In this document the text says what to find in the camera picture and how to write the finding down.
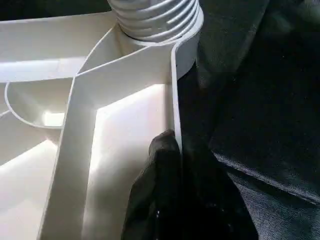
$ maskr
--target plastic compartment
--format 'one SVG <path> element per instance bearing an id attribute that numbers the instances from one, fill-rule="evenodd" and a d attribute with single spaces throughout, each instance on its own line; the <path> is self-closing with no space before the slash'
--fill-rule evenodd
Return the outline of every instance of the plastic compartment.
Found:
<path id="1" fill-rule="evenodd" d="M 0 82 L 74 77 L 115 22 L 112 12 L 0 22 Z"/>
<path id="2" fill-rule="evenodd" d="M 22 122 L 44 128 L 60 128 L 67 108 L 72 78 L 6 85 L 5 99 L 11 112 Z"/>
<path id="3" fill-rule="evenodd" d="M 151 140 L 174 129 L 181 147 L 177 79 L 203 20 L 166 43 L 129 38 L 110 12 L 0 23 L 1 239 L 119 239 Z"/>
<path id="4" fill-rule="evenodd" d="M 0 133 L 0 239 L 36 239 L 60 130 L 39 130 L 6 111 Z"/>

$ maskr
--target dark fabric surface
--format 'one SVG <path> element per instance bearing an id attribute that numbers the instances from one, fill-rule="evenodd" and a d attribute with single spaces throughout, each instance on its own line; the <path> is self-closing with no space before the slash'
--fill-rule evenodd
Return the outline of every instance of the dark fabric surface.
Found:
<path id="1" fill-rule="evenodd" d="M 319 1 L 252 4 L 204 4 L 196 65 L 178 83 L 182 131 L 229 166 L 261 239 L 320 239 Z"/>
<path id="2" fill-rule="evenodd" d="M 266 17 L 218 113 L 210 146 L 228 166 L 319 203 L 320 32 L 306 32 L 307 22 L 299 26 L 301 8 L 289 11 L 296 21 L 281 11 Z M 279 23 L 274 34 L 271 21 L 288 27 Z"/>
<path id="3" fill-rule="evenodd" d="M 320 208 L 243 174 L 231 173 L 260 240 L 320 239 Z"/>

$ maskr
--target white plastic tray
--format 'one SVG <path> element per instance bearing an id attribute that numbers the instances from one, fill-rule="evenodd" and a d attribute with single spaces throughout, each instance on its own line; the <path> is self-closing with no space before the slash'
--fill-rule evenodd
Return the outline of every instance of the white plastic tray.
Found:
<path id="1" fill-rule="evenodd" d="M 151 140 L 174 129 L 181 147 L 202 24 L 145 43 L 111 12 L 0 23 L 0 239 L 120 239 Z"/>

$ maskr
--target black fabric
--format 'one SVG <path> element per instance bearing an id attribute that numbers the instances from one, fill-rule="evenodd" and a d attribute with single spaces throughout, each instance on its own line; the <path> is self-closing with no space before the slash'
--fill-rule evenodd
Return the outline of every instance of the black fabric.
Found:
<path id="1" fill-rule="evenodd" d="M 196 64 L 178 82 L 182 132 L 229 166 L 261 239 L 320 239 L 319 1 L 272 0 L 253 16 L 206 3 Z M 229 31 L 230 12 L 251 18 L 247 37 Z"/>
<path id="2" fill-rule="evenodd" d="M 257 240 L 240 191 L 208 147 L 173 131 L 157 136 L 132 186 L 122 240 Z"/>
<path id="3" fill-rule="evenodd" d="M 260 240 L 320 239 L 320 208 L 260 180 L 232 171 Z"/>
<path id="4" fill-rule="evenodd" d="M 210 146 L 228 166 L 319 203 L 320 32 L 305 32 L 281 12 L 269 18 L 289 30 L 275 26 L 280 34 L 272 35 L 262 25 Z"/>

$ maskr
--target molded plastic part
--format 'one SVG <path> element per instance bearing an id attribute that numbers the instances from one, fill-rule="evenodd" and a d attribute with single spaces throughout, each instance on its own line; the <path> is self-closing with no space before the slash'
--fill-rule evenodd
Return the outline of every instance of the molded plastic part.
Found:
<path id="1" fill-rule="evenodd" d="M 177 81 L 203 17 L 163 43 L 128 37 L 112 12 L 0 22 L 0 239 L 120 239 L 151 140 L 174 129 L 181 149 Z"/>
<path id="2" fill-rule="evenodd" d="M 198 0 L 108 0 L 122 30 L 147 42 L 181 38 L 196 24 Z"/>

